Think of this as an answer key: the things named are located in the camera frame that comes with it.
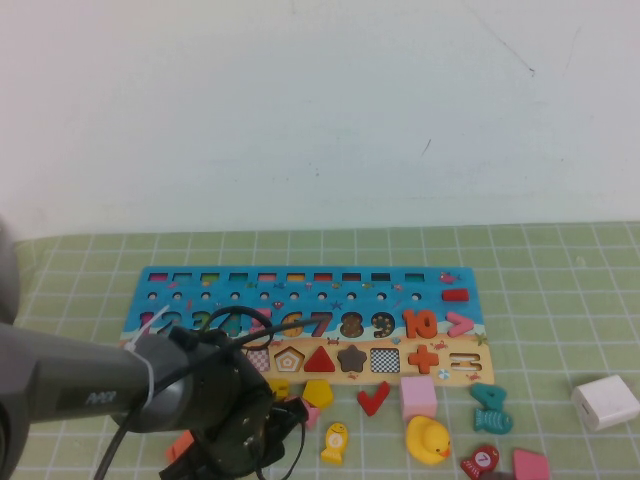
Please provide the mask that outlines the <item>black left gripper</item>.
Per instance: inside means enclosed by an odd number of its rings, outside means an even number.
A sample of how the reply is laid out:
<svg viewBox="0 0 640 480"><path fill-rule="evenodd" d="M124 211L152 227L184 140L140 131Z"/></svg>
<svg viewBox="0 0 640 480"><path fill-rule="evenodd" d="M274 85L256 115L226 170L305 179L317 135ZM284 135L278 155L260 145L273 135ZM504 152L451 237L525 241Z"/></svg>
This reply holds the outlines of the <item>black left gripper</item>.
<svg viewBox="0 0 640 480"><path fill-rule="evenodd" d="M216 427L200 435L207 466L216 478L240 478L265 469L285 455L286 434L265 436L265 426L273 405L273 394L264 384L243 393ZM190 447L159 472L161 480L199 480L203 462Z"/></svg>

